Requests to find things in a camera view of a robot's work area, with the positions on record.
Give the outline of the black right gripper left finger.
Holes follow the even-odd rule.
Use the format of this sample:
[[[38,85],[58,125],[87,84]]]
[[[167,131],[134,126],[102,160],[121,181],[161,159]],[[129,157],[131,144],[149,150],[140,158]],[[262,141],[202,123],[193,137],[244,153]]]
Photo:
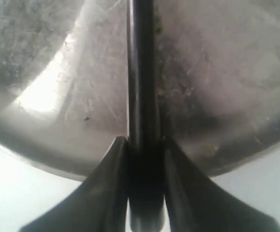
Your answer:
[[[123,232],[127,208],[127,140],[117,137],[88,178],[22,232]]]

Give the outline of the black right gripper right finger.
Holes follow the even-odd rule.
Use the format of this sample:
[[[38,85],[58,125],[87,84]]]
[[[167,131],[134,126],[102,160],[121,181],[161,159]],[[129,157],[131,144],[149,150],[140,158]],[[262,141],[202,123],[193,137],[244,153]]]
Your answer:
[[[165,141],[165,199],[173,232],[280,232],[271,216],[234,197]]]

